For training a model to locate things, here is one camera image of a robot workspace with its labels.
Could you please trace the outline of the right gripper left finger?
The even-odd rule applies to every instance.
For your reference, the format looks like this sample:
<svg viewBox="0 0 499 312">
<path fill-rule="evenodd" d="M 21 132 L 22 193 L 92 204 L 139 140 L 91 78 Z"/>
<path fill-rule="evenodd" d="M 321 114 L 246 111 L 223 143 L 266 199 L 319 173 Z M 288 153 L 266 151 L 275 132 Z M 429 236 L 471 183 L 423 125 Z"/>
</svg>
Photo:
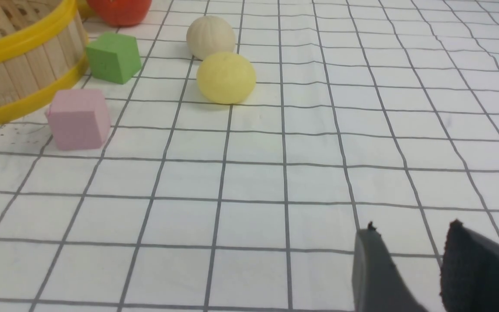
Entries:
<svg viewBox="0 0 499 312">
<path fill-rule="evenodd" d="M 371 221 L 355 235 L 352 288 L 356 312 L 426 311 L 406 286 Z"/>
</svg>

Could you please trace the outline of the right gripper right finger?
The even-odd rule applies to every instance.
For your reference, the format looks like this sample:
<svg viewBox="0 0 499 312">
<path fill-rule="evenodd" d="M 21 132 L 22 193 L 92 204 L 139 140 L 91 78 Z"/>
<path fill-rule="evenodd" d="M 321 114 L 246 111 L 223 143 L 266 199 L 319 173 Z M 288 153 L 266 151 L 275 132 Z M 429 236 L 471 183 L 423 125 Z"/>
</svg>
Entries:
<svg viewBox="0 0 499 312">
<path fill-rule="evenodd" d="M 499 244 L 451 222 L 440 284 L 448 312 L 499 312 Z"/>
</svg>

